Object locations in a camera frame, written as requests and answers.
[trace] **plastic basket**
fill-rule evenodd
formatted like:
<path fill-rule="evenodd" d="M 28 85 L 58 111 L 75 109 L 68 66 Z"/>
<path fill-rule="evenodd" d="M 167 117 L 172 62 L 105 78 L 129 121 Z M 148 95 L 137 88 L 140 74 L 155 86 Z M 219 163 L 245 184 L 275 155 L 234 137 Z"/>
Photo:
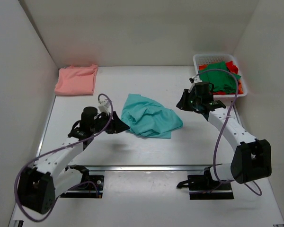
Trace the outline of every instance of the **plastic basket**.
<path fill-rule="evenodd" d="M 238 94 L 238 97 L 242 97 L 247 95 L 247 87 L 244 81 L 244 77 L 242 72 L 240 71 L 240 66 L 236 59 L 230 55 L 230 54 L 225 54 L 225 53 L 204 53 L 204 54 L 195 54 L 194 55 L 194 66 L 195 66 L 195 73 L 197 74 L 199 72 L 199 65 L 208 65 L 208 64 L 213 64 L 217 62 L 229 62 L 232 61 L 234 65 L 236 65 L 239 69 L 238 75 L 241 76 L 240 82 L 242 84 L 242 91 L 243 94 Z M 233 100 L 235 95 L 214 95 L 214 99 L 228 99 L 228 100 Z"/>

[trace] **teal cloth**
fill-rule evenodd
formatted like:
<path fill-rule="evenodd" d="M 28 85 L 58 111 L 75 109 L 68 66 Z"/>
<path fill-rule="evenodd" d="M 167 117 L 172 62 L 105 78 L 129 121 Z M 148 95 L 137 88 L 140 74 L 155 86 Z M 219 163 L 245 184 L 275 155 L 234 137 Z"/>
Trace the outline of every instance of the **teal cloth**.
<path fill-rule="evenodd" d="M 173 110 L 141 95 L 129 94 L 124 104 L 121 120 L 130 132 L 148 138 L 171 138 L 171 131 L 183 126 Z"/>

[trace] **folded pink towel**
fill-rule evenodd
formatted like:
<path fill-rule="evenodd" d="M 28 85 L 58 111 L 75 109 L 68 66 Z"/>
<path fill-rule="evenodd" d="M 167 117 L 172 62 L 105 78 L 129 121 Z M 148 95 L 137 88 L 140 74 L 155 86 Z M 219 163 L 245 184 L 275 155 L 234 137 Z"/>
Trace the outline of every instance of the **folded pink towel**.
<path fill-rule="evenodd" d="M 70 66 L 59 70 L 59 79 L 55 87 L 56 95 L 76 96 L 94 94 L 97 65 L 90 67 Z"/>

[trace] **white table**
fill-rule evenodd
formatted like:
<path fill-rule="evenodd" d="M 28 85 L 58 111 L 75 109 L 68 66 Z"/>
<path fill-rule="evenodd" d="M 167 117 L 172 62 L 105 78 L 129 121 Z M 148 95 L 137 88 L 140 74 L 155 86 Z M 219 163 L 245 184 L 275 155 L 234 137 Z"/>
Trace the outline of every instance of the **white table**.
<path fill-rule="evenodd" d="M 218 130 L 201 114 L 176 108 L 183 89 L 190 87 L 193 67 L 100 67 L 94 96 L 57 96 L 41 154 L 61 146 L 83 108 L 98 106 L 97 96 L 107 94 L 119 117 L 129 93 L 141 94 L 176 111 L 184 127 L 170 140 L 142 139 L 123 132 L 98 136 L 72 164 L 77 165 L 200 165 L 213 162 Z M 222 138 L 217 161 L 231 162 L 233 150 Z"/>
<path fill-rule="evenodd" d="M 135 93 L 175 110 L 184 127 L 173 131 L 170 140 L 103 133 L 72 164 L 142 169 L 211 164 L 218 131 L 202 115 L 176 108 L 193 74 L 189 66 L 100 67 L 94 96 L 56 97 L 41 153 L 63 143 L 83 108 L 98 105 L 99 93 L 112 99 L 119 116 L 127 95 Z M 232 157 L 230 145 L 222 138 L 218 163 L 231 162 Z M 24 220 L 23 227 L 272 227 L 284 223 L 267 179 L 258 181 L 262 197 L 231 183 L 235 199 L 229 201 L 190 201 L 187 189 L 175 188 L 186 179 L 186 171 L 106 171 L 102 199 L 60 198 L 50 217 L 40 224 L 28 221 L 16 206 L 12 219 Z"/>

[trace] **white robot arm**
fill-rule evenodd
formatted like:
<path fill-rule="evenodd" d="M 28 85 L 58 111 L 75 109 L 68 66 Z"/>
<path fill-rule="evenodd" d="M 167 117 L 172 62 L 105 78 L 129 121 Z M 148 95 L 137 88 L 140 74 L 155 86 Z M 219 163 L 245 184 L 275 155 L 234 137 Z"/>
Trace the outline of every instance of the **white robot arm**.
<path fill-rule="evenodd" d="M 62 193 L 89 180 L 89 171 L 86 167 L 68 164 L 91 143 L 93 139 L 89 138 L 103 130 L 107 124 L 105 132 L 108 134 L 129 129 L 128 125 L 118 118 L 116 112 L 109 113 L 108 108 L 107 100 L 100 102 L 100 114 L 95 107 L 84 108 L 81 120 L 74 123 L 68 138 L 61 145 L 65 149 L 52 153 L 32 168 L 24 169 L 17 190 L 21 205 L 45 214 Z"/>
<path fill-rule="evenodd" d="M 233 181 L 246 183 L 271 175 L 270 144 L 267 140 L 258 140 L 248 133 L 233 116 L 227 116 L 228 110 L 221 101 L 214 101 L 210 83 L 193 83 L 185 89 L 177 107 L 181 110 L 202 114 L 229 142 L 235 154 L 230 164 L 210 167 L 210 179 L 214 181 Z"/>

